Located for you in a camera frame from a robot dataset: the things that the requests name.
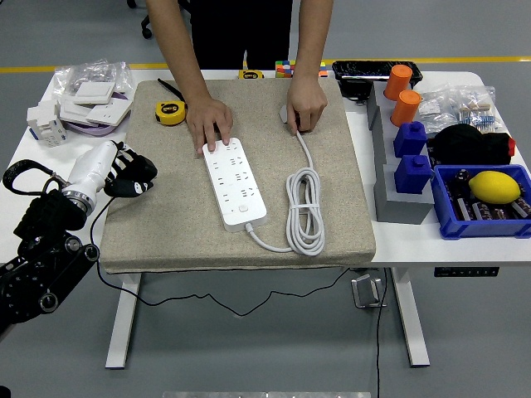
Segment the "person's right hand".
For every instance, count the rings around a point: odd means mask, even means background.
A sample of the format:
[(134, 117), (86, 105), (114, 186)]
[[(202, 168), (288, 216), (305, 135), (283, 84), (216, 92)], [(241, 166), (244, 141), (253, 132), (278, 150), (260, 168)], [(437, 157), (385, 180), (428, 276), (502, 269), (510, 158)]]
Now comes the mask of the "person's right hand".
[(209, 152), (213, 152), (218, 137), (223, 144), (229, 144), (233, 126), (232, 112), (224, 103), (210, 95), (188, 102), (186, 121), (197, 155), (203, 155), (204, 145), (207, 145)]

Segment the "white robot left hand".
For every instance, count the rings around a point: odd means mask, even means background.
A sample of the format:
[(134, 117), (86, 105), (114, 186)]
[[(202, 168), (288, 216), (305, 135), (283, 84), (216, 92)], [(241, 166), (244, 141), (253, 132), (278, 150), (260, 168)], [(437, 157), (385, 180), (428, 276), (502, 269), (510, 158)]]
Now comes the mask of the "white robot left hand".
[(91, 202), (99, 191), (109, 197), (138, 197), (153, 187), (157, 174), (153, 162), (126, 143), (105, 141), (77, 158), (62, 193)]

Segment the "person's left hand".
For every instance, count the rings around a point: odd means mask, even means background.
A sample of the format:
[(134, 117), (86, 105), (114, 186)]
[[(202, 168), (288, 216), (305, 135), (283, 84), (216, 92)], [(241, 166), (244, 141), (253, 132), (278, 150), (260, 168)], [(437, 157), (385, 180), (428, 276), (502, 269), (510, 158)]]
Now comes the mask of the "person's left hand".
[(291, 133), (312, 131), (319, 122), (328, 101), (319, 77), (294, 75), (287, 93), (287, 124)]

